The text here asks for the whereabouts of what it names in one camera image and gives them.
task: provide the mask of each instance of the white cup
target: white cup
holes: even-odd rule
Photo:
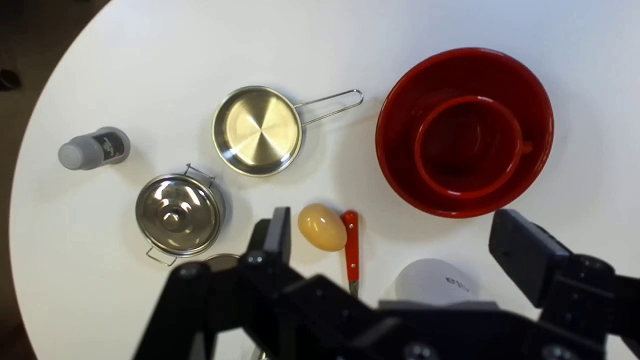
[[[395,299],[428,306],[447,306],[477,298],[473,279],[440,257],[421,257],[408,263],[395,278]]]

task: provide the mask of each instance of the gray floor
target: gray floor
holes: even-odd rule
[[[8,199],[22,134],[58,59],[108,0],[0,0],[0,69],[22,88],[0,92],[0,358],[34,358],[19,324],[8,257]]]

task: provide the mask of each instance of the yellow egg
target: yellow egg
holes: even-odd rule
[[[301,207],[297,228],[307,241],[322,250],[337,252],[346,244],[342,219],[322,203]]]

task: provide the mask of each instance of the pot lid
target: pot lid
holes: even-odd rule
[[[220,198],[200,181],[176,173],[142,188],[136,219],[157,248],[170,253],[194,253],[215,237],[222,221],[220,206]]]

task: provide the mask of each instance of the red bowl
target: red bowl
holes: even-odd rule
[[[426,185],[415,169],[413,138],[420,122],[441,101],[484,95],[508,108],[529,150],[499,188],[456,198]],[[376,126],[376,155],[384,178],[408,203],[428,214],[469,217],[517,198],[542,172],[553,140],[553,113],[537,77],[517,59],[484,47],[458,47],[408,69],[386,95]]]

